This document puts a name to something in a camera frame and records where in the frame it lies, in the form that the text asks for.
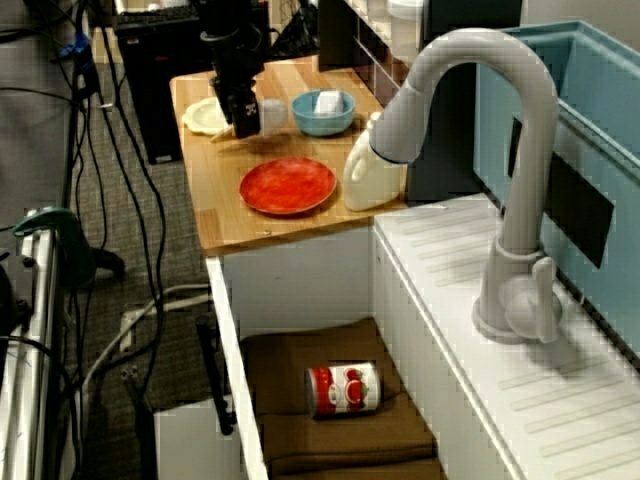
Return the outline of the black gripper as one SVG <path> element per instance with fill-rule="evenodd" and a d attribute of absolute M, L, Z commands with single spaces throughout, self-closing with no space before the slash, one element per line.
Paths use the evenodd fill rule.
<path fill-rule="evenodd" d="M 226 123 L 233 124 L 235 135 L 239 139 L 258 134 L 261 124 L 255 95 L 232 94 L 250 91 L 254 77 L 264 70 L 261 48 L 248 48 L 242 44 L 219 40 L 213 43 L 212 55 L 216 72 L 212 87 Z"/>

